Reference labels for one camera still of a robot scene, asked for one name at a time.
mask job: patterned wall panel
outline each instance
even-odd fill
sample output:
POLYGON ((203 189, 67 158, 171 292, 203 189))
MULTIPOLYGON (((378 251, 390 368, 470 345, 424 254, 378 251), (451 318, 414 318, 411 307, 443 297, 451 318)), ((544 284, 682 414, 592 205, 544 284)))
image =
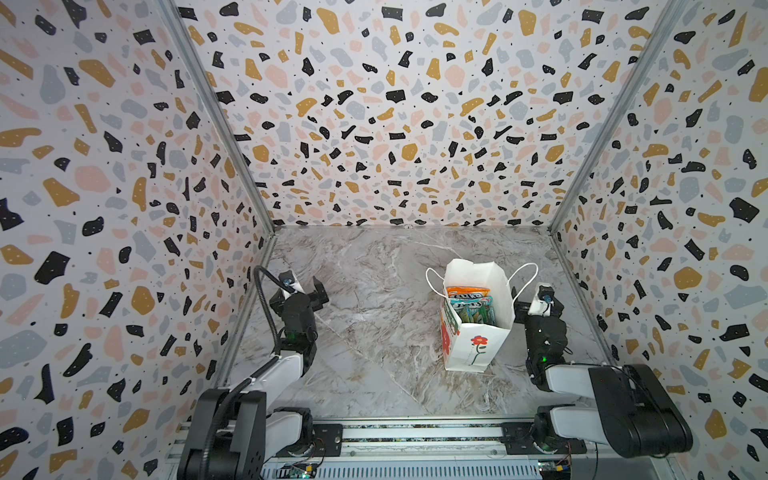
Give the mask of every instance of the patterned wall panel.
POLYGON ((180 0, 277 224, 548 223, 665 0, 180 0))
POLYGON ((263 233, 154 4, 0 14, 0 476, 156 478, 263 233))
POLYGON ((692 479, 768 470, 767 8, 690 3, 557 233, 613 357, 690 423, 692 479))

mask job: red flower print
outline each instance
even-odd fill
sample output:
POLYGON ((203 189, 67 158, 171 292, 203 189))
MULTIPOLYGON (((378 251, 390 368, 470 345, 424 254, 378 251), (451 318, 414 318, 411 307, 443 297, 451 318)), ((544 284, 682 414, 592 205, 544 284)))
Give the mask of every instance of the red flower print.
POLYGON ((451 336, 448 334, 448 330, 445 329, 445 322, 440 322, 440 330, 442 331, 442 353, 448 356, 451 352, 451 336))

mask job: marble tabletop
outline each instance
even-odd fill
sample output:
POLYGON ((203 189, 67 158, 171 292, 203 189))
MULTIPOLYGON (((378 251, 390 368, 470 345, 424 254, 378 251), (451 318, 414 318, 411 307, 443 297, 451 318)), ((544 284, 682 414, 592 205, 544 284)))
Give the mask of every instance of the marble tabletop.
MULTIPOLYGON (((540 405, 577 402, 542 392, 525 371, 525 333, 515 324, 483 373, 443 366, 439 300, 424 272, 445 271, 453 258, 495 261, 511 273, 536 262, 538 281, 552 283, 564 304, 568 346, 576 362, 600 362, 588 320, 578 305, 550 237, 518 228, 292 227, 279 230, 269 270, 291 269, 308 290, 323 282, 330 302, 316 312, 319 337, 309 372, 273 406, 306 406, 315 417, 402 415, 530 416, 540 405)), ((522 287, 530 273, 512 284, 522 287)), ((264 283, 267 297, 276 287, 264 283)), ((533 294, 530 286, 522 294, 533 294)), ((278 328, 281 321, 276 317, 278 328)), ((230 374, 239 382, 269 358, 269 327, 257 305, 230 374)))

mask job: wallpaper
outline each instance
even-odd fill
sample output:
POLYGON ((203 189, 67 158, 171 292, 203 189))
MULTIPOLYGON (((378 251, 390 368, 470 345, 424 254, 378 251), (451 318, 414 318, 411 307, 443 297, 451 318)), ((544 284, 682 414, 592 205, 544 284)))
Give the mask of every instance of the wallpaper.
POLYGON ((666 0, 179 0, 275 224, 549 223, 666 0))
POLYGON ((768 2, 691 2, 556 233, 613 357, 693 429, 696 480, 768 471, 766 26, 768 2))
POLYGON ((0 15, 0 477, 157 478, 261 226, 153 3, 0 15))

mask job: white marble vein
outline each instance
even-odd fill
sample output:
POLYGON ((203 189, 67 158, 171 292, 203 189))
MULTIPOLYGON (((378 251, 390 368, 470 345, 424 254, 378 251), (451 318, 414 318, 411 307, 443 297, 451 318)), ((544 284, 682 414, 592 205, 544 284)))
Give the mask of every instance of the white marble vein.
MULTIPOLYGON (((439 297, 424 280, 453 258, 495 261, 511 273, 538 263, 540 281, 552 283, 565 305, 568 346, 577 362, 603 359, 578 307, 549 238, 536 230, 510 228, 286 228, 270 261, 277 274, 292 269, 307 288, 312 276, 330 297, 316 312, 315 362, 275 402, 308 406, 318 417, 394 415, 532 415, 540 405, 578 401, 546 393, 528 381, 525 334, 512 328, 482 374, 446 372, 439 331, 439 297)), ((513 284, 519 289, 530 272, 513 284)), ((271 296, 276 287, 265 283, 271 296)), ((532 287, 522 298, 532 295, 532 287)), ((276 318, 278 328, 280 320, 276 318)), ((257 306, 230 379, 238 382, 268 358, 272 339, 257 306)))

